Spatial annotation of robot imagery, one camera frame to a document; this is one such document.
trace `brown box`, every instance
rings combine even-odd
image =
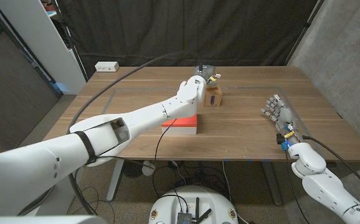
[[[207,88],[205,91],[205,100],[204,106],[220,106],[220,101],[222,100],[222,89],[220,85],[217,84],[216,88]]]

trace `wooden table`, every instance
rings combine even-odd
[[[57,121],[45,139],[66,133],[78,109],[98,90],[133,68],[96,72]],[[349,162],[360,162],[360,139],[337,114],[299,68],[217,67],[222,74],[222,103],[218,108],[199,105],[197,135],[164,136],[159,160],[285,161],[276,144],[274,123],[260,111],[273,94],[292,109],[300,133],[325,143]],[[124,113],[174,96],[193,67],[147,67],[122,80],[95,100],[79,120],[103,113]],[[153,159],[161,128],[136,138],[119,156]],[[327,161],[336,158],[311,143]]]

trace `yellow label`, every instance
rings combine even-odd
[[[288,138],[289,136],[291,136],[293,134],[293,131],[291,131],[290,133],[284,135],[284,137]]]

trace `red and white box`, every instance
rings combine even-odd
[[[167,128],[173,123],[173,119],[167,121],[161,125],[162,133],[167,130]],[[179,135],[179,134],[197,134],[197,115],[195,114],[189,118],[179,118],[177,119],[169,130],[165,133],[169,135]]]

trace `table leg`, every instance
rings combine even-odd
[[[273,164],[271,162],[262,162],[262,167],[265,172],[268,188],[273,197],[273,203],[277,206],[282,204],[280,190],[278,189],[277,179],[275,178]]]
[[[107,201],[109,202],[113,201],[113,196],[116,192],[116,187],[118,186],[121,177],[120,174],[122,172],[123,163],[124,163],[123,159],[117,159],[115,162],[115,168],[113,169],[110,188],[108,189],[108,193],[107,193]]]

